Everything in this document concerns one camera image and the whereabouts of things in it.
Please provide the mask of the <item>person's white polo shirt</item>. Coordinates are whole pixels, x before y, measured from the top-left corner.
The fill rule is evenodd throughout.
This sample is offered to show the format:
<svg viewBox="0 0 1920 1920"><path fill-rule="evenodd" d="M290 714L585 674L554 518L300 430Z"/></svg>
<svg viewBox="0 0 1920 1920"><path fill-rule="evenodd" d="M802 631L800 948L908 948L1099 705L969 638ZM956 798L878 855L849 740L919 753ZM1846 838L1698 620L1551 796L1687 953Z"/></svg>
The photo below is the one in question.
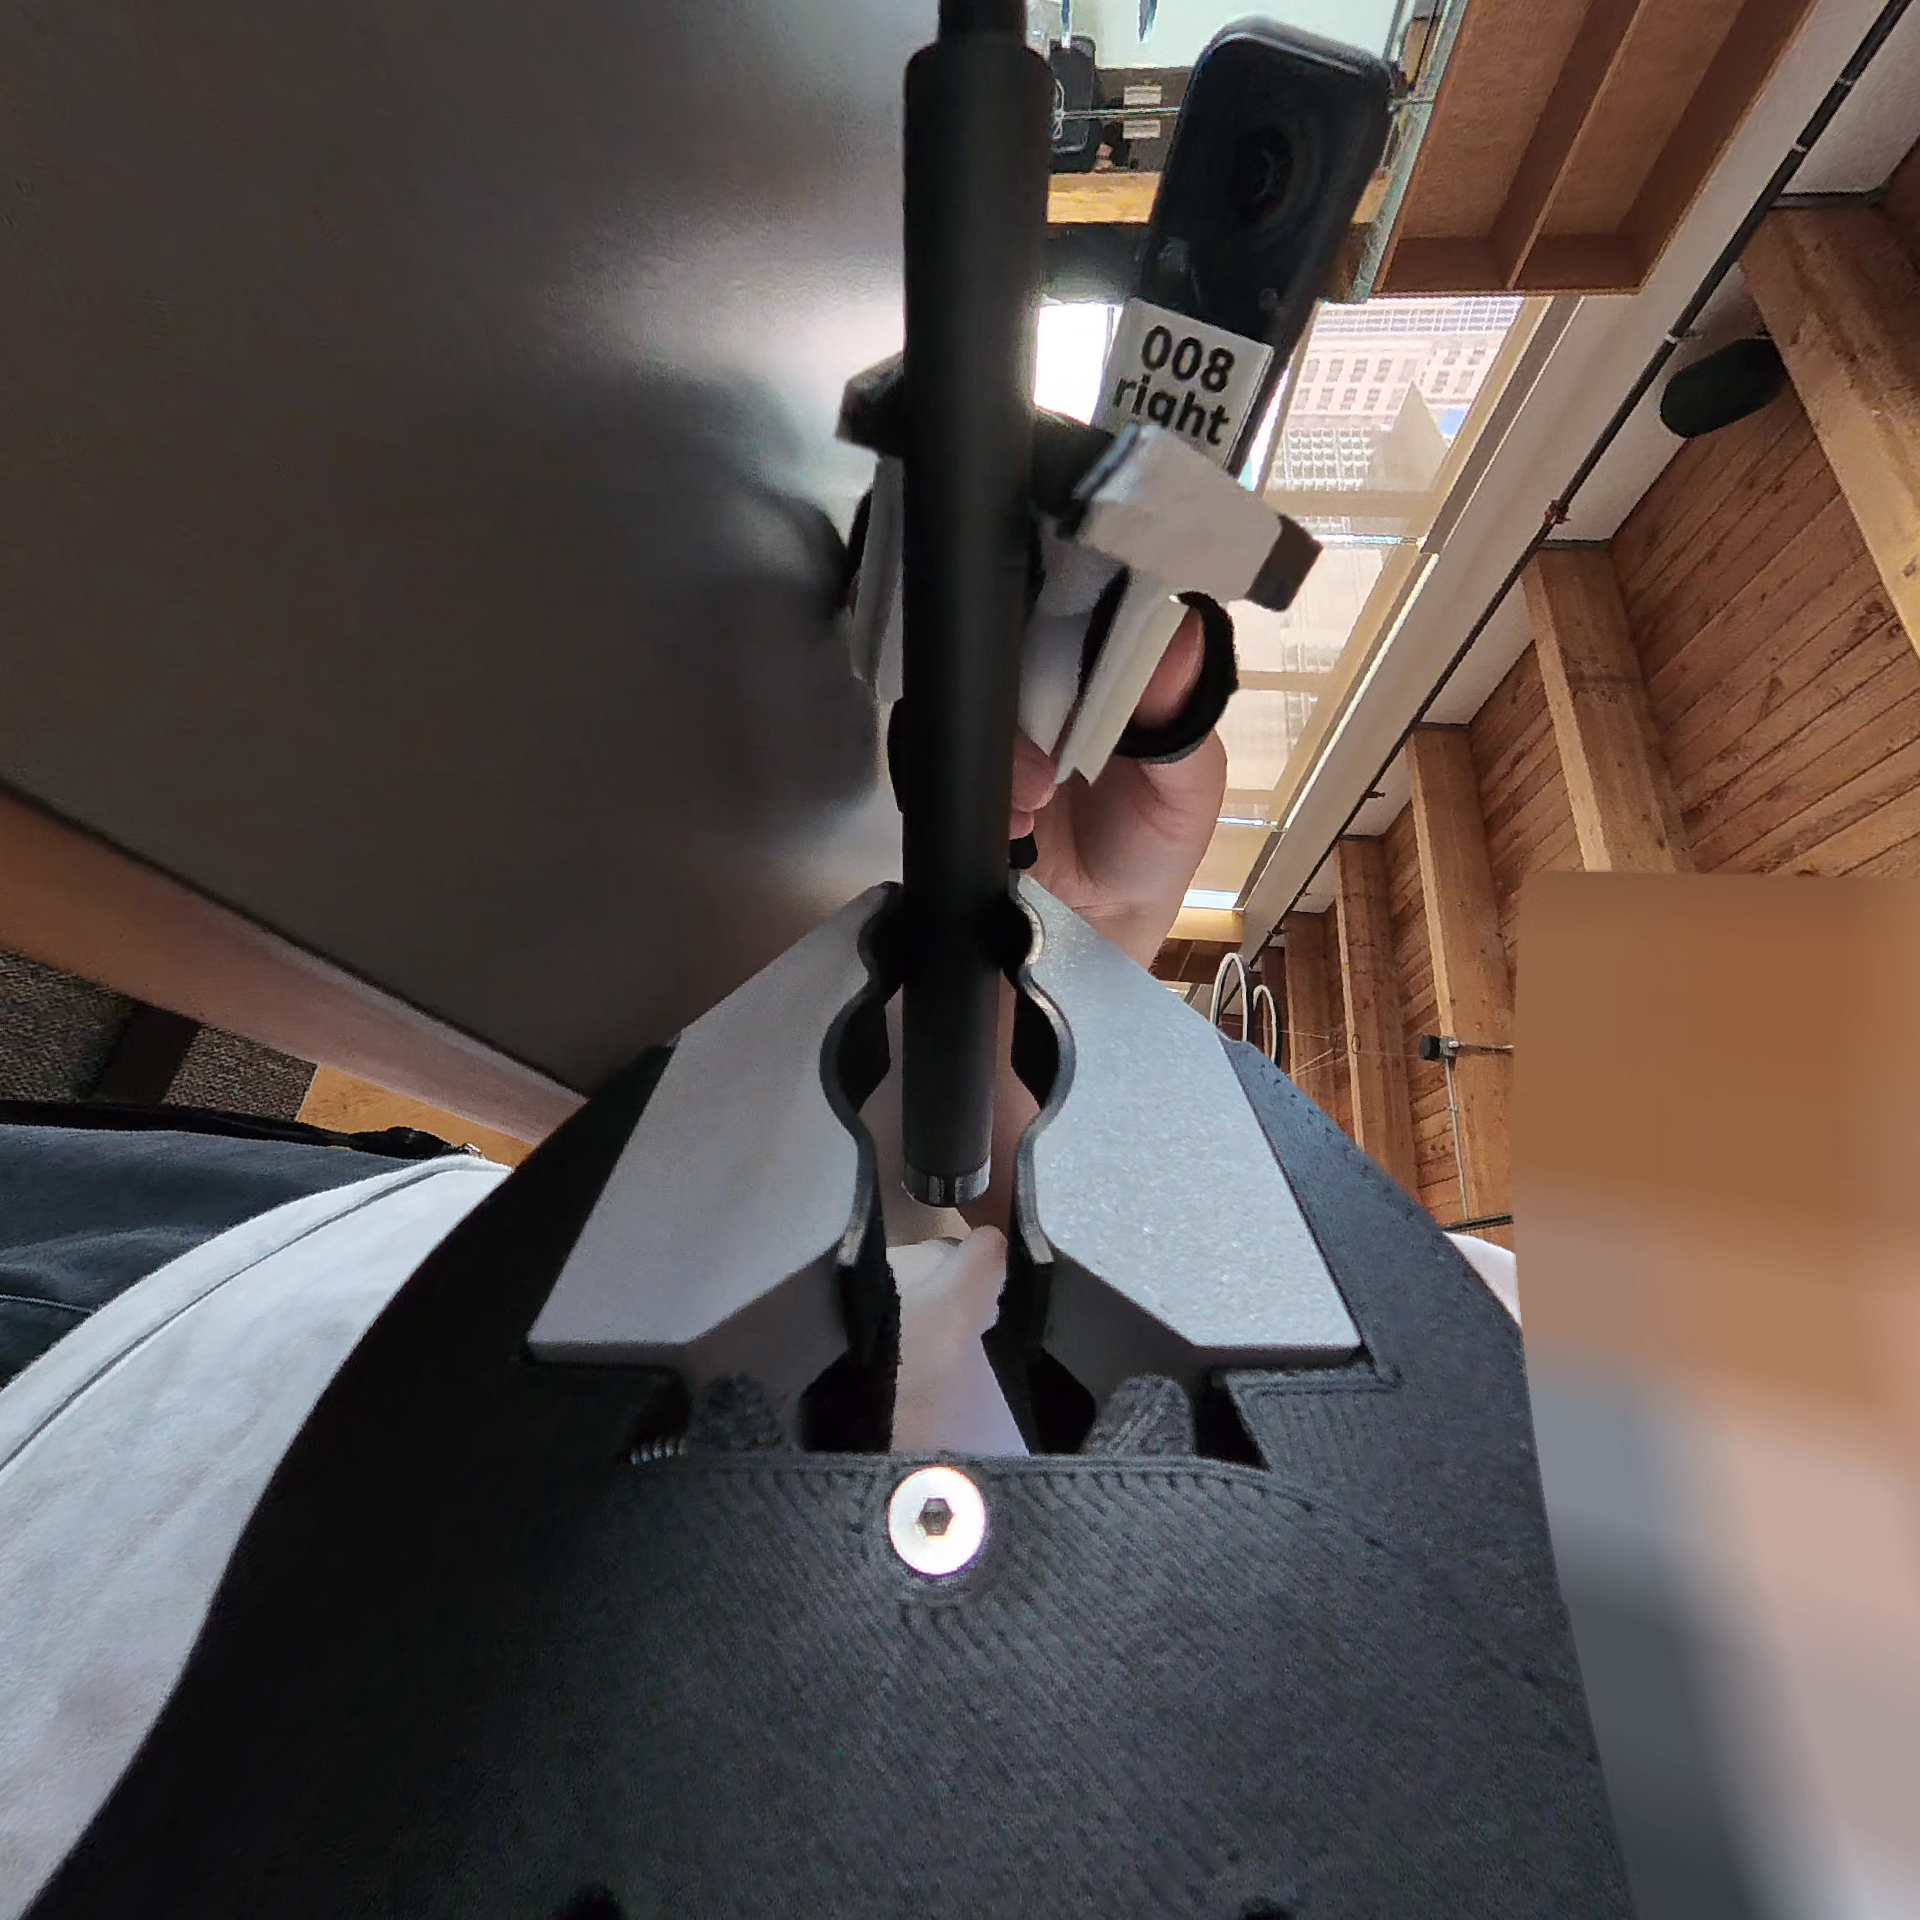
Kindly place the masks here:
<svg viewBox="0 0 1920 1920"><path fill-rule="evenodd" d="M74 1852L355 1343L506 1167L296 1198L105 1305L2 1398L2 1914Z"/></svg>

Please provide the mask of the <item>glass window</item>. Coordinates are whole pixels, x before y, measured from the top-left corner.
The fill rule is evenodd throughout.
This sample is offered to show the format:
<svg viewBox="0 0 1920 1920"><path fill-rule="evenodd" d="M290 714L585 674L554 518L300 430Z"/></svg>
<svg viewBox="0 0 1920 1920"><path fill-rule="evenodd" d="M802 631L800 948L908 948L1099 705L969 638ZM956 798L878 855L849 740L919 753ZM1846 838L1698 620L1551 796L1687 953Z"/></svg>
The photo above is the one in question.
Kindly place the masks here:
<svg viewBox="0 0 1920 1920"><path fill-rule="evenodd" d="M1546 305L1516 294L1326 305L1255 434L1250 482L1323 546L1286 612L1233 606L1239 693L1218 723L1228 796L1185 909L1257 885L1346 709L1472 492Z"/></svg>

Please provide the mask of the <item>black ceiling speaker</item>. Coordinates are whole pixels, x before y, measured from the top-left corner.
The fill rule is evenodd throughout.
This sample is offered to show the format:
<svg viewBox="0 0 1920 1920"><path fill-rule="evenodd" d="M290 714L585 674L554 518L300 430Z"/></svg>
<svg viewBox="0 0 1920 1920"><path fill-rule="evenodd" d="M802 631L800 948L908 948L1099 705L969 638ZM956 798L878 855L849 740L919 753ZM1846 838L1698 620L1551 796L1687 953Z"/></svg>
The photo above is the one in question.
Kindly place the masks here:
<svg viewBox="0 0 1920 1920"><path fill-rule="evenodd" d="M1660 421L1681 441L1697 441L1762 411L1786 385L1776 342L1754 333L1673 373L1660 396Z"/></svg>

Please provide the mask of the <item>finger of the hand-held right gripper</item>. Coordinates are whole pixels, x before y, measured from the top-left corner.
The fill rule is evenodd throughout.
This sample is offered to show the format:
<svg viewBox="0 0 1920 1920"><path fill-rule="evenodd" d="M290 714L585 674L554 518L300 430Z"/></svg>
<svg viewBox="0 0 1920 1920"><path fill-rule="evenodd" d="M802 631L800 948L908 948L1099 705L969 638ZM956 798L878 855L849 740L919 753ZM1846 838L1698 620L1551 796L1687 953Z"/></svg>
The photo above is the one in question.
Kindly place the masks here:
<svg viewBox="0 0 1920 1920"><path fill-rule="evenodd" d="M1194 446L1130 426L1043 517L1031 725L1126 730L1194 593L1286 610L1321 543Z"/></svg>
<svg viewBox="0 0 1920 1920"><path fill-rule="evenodd" d="M905 398L897 358L852 375L838 434L878 457L849 534L849 612L855 674L878 700L904 695Z"/></svg>

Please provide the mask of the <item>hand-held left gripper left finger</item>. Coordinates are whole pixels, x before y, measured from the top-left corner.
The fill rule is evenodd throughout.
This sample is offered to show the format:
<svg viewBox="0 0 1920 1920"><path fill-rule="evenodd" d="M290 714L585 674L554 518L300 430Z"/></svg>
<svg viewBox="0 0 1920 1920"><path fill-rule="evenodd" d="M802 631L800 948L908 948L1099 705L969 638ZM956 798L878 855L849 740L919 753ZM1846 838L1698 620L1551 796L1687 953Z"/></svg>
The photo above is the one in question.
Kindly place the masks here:
<svg viewBox="0 0 1920 1920"><path fill-rule="evenodd" d="M543 1359L753 1379L806 1444L888 1444L902 1308L876 1146L898 889L872 887L672 1047L530 1331Z"/></svg>

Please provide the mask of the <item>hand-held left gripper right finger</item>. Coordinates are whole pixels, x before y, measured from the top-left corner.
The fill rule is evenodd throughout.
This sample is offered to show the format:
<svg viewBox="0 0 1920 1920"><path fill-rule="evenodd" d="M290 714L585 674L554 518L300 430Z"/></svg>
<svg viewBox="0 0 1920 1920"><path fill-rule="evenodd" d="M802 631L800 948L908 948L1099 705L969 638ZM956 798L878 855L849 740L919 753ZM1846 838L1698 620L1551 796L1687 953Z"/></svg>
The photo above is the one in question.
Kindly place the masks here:
<svg viewBox="0 0 1920 1920"><path fill-rule="evenodd" d="M1078 1450L1114 1390L1351 1363L1361 1333L1215 1027L1019 876L1009 1402Z"/></svg>

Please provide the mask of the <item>black conduit pipe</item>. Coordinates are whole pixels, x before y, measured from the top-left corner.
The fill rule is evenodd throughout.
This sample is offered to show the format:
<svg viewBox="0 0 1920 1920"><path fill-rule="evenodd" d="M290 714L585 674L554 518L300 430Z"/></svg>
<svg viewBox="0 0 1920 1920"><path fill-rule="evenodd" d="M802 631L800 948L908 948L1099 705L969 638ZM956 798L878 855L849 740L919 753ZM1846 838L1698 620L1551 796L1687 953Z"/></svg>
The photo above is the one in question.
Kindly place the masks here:
<svg viewBox="0 0 1920 1920"><path fill-rule="evenodd" d="M1548 541L1596 543L1652 474L1655 391L1776 198L1873 198L1916 135L1916 4L1463 4L1361 257L1384 297L1518 297L1441 474L1264 798L1239 889L1264 945L1378 798L1406 731L1504 671Z"/></svg>

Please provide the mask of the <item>dark blue trousers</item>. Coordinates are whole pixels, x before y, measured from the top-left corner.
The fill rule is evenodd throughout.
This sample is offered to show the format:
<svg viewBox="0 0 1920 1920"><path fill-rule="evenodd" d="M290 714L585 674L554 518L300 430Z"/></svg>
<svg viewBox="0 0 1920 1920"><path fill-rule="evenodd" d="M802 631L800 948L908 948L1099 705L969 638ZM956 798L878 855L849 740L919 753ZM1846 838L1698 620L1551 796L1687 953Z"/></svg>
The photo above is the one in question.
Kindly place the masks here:
<svg viewBox="0 0 1920 1920"><path fill-rule="evenodd" d="M218 1233L458 1146L186 1106L4 1099L2 1379Z"/></svg>

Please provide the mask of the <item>black electric screwdriver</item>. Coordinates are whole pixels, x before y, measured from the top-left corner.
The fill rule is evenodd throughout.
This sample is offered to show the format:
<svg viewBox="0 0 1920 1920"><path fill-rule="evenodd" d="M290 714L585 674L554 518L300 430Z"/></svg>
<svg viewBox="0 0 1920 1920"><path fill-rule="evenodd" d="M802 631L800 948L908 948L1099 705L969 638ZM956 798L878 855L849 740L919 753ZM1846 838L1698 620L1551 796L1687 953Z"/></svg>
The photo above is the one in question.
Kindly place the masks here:
<svg viewBox="0 0 1920 1920"><path fill-rule="evenodd" d="M992 1171L1050 69L1019 2L942 2L904 82L904 1179Z"/></svg>

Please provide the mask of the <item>person's right hand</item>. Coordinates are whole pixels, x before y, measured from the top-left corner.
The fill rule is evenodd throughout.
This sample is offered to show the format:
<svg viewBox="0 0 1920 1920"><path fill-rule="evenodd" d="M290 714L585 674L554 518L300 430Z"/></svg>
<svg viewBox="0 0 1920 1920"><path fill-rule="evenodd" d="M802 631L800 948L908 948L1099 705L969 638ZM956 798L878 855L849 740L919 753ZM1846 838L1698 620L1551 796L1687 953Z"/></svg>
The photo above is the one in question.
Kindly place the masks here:
<svg viewBox="0 0 1920 1920"><path fill-rule="evenodd" d="M1148 970L1209 847L1228 771L1209 731L1187 759L1114 756L1095 782L1058 789L1044 749L1017 735L1011 838L1034 831L1040 887Z"/></svg>

